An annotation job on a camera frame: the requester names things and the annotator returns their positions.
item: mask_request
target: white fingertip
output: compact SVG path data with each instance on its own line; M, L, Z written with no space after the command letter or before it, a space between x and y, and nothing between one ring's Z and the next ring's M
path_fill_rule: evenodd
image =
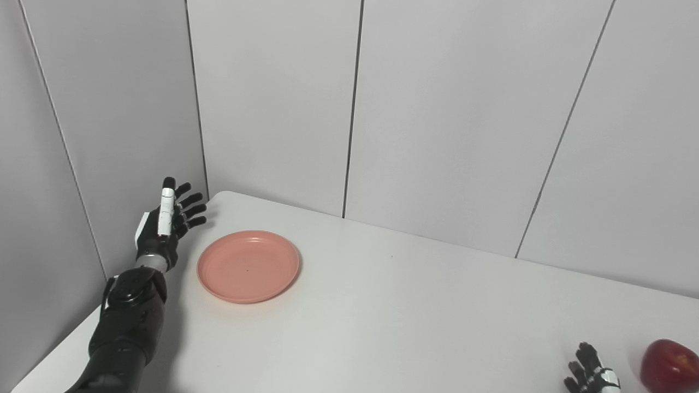
M164 188L160 196L160 215L158 216L158 236L170 236L173 214L175 212L175 190Z

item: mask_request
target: white table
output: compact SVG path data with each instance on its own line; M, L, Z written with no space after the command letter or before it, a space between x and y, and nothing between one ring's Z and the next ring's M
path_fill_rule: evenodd
M233 192L217 194L207 216L167 275L164 332L142 393L565 392L580 341L625 392L645 392L637 370L649 343L699 350L696 299ZM202 288L196 262L247 229L289 239L301 272L270 301L227 303ZM96 322L92 313L13 393L71 386Z

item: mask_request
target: robotic hand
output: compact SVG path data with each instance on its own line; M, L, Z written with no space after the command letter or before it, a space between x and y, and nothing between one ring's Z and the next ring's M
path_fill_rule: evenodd
M592 345L580 343L575 357L579 363L568 363L575 379L568 377L563 380L570 393L621 393L617 375L612 369L602 366L597 350Z
M89 342L89 361L67 393L136 393L143 368L155 354L164 320L164 273L178 260L178 241L206 222L201 193L177 200L192 186L163 183L161 205L145 213L136 232L136 266L110 278L99 323Z
M136 267L149 266L162 273L175 267L179 239L187 234L190 228L206 222L206 217L194 217L206 211L205 204L200 203L189 208L202 200L200 192L177 202L191 189L192 186L185 183L175 190L175 179L165 179L160 206L149 213L143 213L136 230Z

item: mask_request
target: red apple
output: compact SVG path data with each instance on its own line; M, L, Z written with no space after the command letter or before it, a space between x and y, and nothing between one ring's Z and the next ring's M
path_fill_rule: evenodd
M699 390L699 357L672 340L657 340L643 355L641 382L651 393L695 393Z

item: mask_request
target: pink plate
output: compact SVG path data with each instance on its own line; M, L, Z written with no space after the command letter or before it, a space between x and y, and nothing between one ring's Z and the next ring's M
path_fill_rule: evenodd
M206 290L232 303L272 298L286 289L297 273L294 245L266 231L226 235L201 253L196 266Z

